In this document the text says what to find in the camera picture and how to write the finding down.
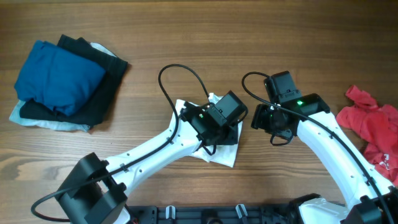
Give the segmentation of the white t-shirt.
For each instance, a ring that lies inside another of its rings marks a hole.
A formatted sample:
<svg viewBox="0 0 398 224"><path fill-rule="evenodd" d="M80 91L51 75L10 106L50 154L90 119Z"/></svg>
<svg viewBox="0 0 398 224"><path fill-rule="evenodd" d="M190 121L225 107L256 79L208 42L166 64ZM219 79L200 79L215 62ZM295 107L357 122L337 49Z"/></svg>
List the white t-shirt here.
<svg viewBox="0 0 398 224"><path fill-rule="evenodd" d="M210 102L215 104L215 103L219 102L223 97L224 96L217 96L214 93L210 93L208 99L210 100ZM189 102L189 101L184 101L184 100L180 100L180 99L176 100L175 108L177 109L178 114L180 114L180 110L182 108L185 108L185 106L183 104L186 102ZM239 143L239 138L241 136L242 128L243 128L243 121L238 124L238 143ZM224 166L233 167L235 160L236 160L237 151L238 151L238 144L234 144L234 145L218 144L216 146L216 151L212 156L208 155L208 153L202 147L199 148L197 151L192 152L189 156L196 157L198 159L203 159L206 162L215 162L215 163L222 164Z"/></svg>

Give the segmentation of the red t-shirt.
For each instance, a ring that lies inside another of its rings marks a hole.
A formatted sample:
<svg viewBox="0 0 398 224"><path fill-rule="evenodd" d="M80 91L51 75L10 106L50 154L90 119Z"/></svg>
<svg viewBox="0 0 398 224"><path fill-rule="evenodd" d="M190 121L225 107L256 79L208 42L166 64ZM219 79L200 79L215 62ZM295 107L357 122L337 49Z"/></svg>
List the red t-shirt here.
<svg viewBox="0 0 398 224"><path fill-rule="evenodd" d="M345 95L353 106L346 106L337 114L337 123L368 143L364 158L397 186L397 109L379 106L368 92L355 85Z"/></svg>

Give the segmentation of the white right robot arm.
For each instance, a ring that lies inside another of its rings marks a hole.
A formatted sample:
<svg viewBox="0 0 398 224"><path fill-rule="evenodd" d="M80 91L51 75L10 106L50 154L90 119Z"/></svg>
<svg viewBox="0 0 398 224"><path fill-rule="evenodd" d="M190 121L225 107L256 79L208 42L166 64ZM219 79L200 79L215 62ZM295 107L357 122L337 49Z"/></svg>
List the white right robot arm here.
<svg viewBox="0 0 398 224"><path fill-rule="evenodd" d="M397 223L397 189L365 160L317 95L261 100L251 125L290 142L297 136L336 182L345 205L308 194L289 203L290 223Z"/></svg>

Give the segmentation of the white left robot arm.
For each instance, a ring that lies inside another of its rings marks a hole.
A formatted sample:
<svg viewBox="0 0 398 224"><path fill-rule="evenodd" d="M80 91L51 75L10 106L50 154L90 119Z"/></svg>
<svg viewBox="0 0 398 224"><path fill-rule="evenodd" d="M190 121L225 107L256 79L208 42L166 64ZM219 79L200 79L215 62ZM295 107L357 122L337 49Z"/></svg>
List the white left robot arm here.
<svg viewBox="0 0 398 224"><path fill-rule="evenodd" d="M80 159L56 199L70 223L127 223L128 196L144 180L174 161L193 156L232 167L247 111L243 103L211 99L198 106L177 100L169 128L140 146L101 161Z"/></svg>

